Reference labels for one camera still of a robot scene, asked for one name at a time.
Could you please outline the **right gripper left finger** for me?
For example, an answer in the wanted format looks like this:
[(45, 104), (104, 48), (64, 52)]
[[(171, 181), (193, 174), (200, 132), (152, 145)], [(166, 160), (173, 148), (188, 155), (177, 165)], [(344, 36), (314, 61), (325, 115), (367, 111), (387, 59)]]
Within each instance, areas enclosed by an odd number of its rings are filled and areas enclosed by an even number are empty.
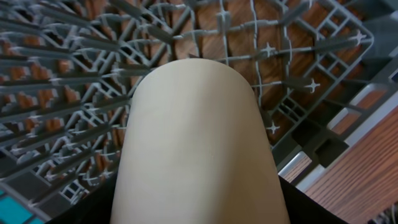
[(114, 174), (89, 196), (46, 224), (108, 224), (116, 180), (117, 175)]

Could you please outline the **teal serving tray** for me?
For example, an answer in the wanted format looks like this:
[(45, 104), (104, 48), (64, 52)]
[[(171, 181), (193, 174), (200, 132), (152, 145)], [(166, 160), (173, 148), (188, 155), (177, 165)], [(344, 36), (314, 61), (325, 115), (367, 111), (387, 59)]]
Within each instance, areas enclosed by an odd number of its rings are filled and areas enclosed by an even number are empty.
[(44, 224), (4, 191), (1, 191), (0, 206), (1, 224)]

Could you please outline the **white cup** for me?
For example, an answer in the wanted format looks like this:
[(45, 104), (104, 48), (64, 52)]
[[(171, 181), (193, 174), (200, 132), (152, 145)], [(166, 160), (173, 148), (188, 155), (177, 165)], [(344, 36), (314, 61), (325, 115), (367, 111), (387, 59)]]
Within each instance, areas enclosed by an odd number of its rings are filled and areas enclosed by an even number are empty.
[(289, 222), (256, 97), (240, 73), (193, 58), (141, 81), (111, 222)]

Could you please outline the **grey dishwasher rack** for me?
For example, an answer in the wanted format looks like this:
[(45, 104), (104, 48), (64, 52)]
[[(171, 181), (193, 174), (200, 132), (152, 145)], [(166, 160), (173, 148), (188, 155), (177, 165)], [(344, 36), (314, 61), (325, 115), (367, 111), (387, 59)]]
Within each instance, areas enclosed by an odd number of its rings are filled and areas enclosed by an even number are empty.
[(118, 167), (129, 100), (178, 59), (249, 82), (306, 190), (397, 104), (396, 1), (2, 1), (1, 191), (44, 223)]

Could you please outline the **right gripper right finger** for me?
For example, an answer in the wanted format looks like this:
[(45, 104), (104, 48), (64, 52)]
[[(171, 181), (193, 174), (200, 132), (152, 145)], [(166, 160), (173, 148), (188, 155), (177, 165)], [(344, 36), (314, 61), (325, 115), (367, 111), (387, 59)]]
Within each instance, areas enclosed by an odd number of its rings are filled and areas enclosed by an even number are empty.
[(348, 224), (279, 176), (291, 224)]

